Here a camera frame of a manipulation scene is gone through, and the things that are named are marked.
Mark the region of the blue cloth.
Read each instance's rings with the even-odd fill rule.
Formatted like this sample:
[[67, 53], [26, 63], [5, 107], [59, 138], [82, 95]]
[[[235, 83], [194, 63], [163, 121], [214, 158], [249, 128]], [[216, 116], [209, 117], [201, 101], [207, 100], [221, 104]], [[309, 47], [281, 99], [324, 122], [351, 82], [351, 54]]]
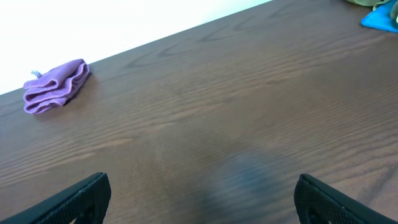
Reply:
[[361, 20], [364, 27], [397, 33], [397, 0], [381, 4]]

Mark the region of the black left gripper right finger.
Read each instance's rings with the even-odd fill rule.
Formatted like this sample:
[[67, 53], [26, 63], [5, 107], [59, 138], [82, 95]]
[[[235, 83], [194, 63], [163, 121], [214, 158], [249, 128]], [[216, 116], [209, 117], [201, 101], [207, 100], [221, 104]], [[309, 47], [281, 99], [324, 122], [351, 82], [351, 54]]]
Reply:
[[309, 174], [301, 174], [294, 191], [301, 224], [397, 224]]

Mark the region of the folded purple cloth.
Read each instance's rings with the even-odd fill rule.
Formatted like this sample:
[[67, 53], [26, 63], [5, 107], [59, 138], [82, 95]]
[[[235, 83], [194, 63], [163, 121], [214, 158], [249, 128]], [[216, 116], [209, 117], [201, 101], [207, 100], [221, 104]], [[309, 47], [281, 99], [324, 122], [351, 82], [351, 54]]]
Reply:
[[83, 59], [76, 59], [25, 82], [24, 111], [39, 114], [63, 106], [75, 96], [89, 74], [88, 64]]

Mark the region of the olive green crumpled cloth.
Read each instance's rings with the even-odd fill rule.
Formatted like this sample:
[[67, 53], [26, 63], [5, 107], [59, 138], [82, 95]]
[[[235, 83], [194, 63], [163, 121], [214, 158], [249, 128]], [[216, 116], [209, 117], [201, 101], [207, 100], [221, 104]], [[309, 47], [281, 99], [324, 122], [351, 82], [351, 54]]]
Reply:
[[[378, 9], [379, 7], [392, 2], [392, 0], [347, 0], [353, 4], [364, 6], [364, 7], [372, 7], [373, 11]], [[397, 22], [397, 3], [393, 3], [391, 9], [387, 10], [389, 12], [389, 17]]]

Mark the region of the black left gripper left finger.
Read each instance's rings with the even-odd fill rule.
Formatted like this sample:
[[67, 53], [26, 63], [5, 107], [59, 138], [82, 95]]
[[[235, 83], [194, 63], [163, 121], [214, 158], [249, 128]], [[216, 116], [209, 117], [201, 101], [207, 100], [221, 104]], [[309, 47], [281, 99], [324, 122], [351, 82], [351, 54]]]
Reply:
[[102, 224], [110, 199], [108, 176], [98, 172], [1, 223]]

